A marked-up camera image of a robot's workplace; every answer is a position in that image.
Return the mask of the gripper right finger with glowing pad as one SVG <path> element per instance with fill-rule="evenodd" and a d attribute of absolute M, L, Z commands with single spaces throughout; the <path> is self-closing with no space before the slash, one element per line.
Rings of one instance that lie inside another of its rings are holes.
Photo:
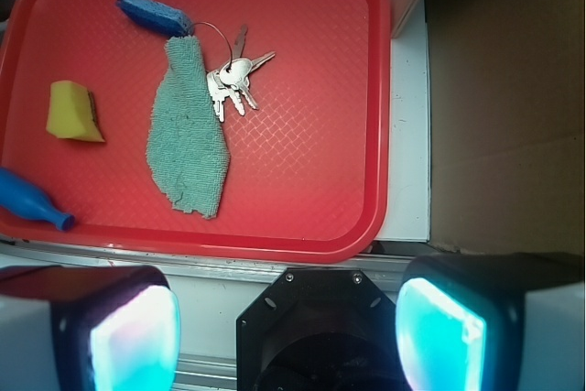
<path fill-rule="evenodd" d="M 419 256 L 397 294 L 396 343 L 414 390 L 582 390 L 585 259 Z"/>

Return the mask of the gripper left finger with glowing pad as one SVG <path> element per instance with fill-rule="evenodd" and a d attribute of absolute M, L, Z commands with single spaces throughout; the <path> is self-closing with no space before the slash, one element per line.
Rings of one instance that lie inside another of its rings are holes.
<path fill-rule="evenodd" d="M 153 266 L 1 270 L 4 390 L 169 390 L 179 302 Z"/>

